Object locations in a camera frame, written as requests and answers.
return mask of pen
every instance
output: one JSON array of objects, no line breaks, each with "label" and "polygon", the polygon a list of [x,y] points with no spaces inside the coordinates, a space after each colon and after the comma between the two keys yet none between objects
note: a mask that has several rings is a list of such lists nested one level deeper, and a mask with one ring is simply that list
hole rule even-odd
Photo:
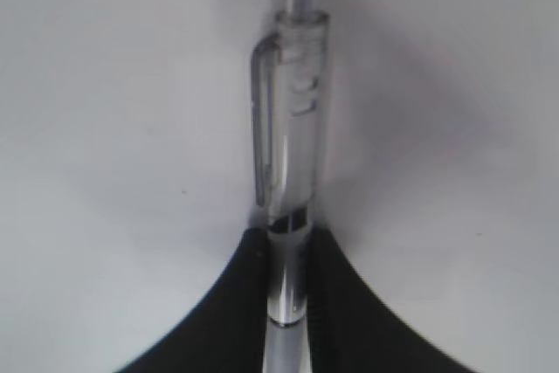
[{"label": "pen", "polygon": [[271,255],[268,315],[281,327],[299,322],[307,304],[328,44],[328,14],[316,4],[286,0],[251,63],[256,202],[266,210]]}]

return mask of pen clip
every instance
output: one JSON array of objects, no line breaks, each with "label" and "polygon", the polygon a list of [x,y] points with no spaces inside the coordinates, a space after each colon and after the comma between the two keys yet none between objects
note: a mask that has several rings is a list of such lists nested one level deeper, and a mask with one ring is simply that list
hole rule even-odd
[{"label": "pen clip", "polygon": [[263,38],[252,51],[251,101],[252,146],[256,204],[264,207],[268,198],[272,165],[272,93],[274,56],[278,35]]}]

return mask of white surface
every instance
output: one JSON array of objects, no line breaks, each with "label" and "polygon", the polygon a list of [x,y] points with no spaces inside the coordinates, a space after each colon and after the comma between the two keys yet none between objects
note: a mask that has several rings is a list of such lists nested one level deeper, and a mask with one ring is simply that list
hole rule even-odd
[{"label": "white surface", "polygon": [[[328,0],[322,195],[360,274],[488,373],[559,370],[556,0]],[[270,0],[0,0],[0,370],[111,371],[252,205]]]}]

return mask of transparent pen barrel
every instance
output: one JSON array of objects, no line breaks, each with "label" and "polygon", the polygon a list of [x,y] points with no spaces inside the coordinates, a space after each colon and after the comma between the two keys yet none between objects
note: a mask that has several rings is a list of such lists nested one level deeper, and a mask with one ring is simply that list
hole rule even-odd
[{"label": "transparent pen barrel", "polygon": [[316,190],[328,18],[315,13],[309,23],[299,24],[279,15],[277,24],[270,100],[271,222],[308,205]]}]

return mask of white background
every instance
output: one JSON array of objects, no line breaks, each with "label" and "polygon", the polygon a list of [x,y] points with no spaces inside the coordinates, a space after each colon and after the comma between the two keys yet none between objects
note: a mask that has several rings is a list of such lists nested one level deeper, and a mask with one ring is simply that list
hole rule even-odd
[{"label": "white background", "polygon": [[[252,207],[277,0],[0,0],[0,370],[113,371]],[[321,196],[364,279],[488,373],[559,370],[559,3],[325,0]]]}]

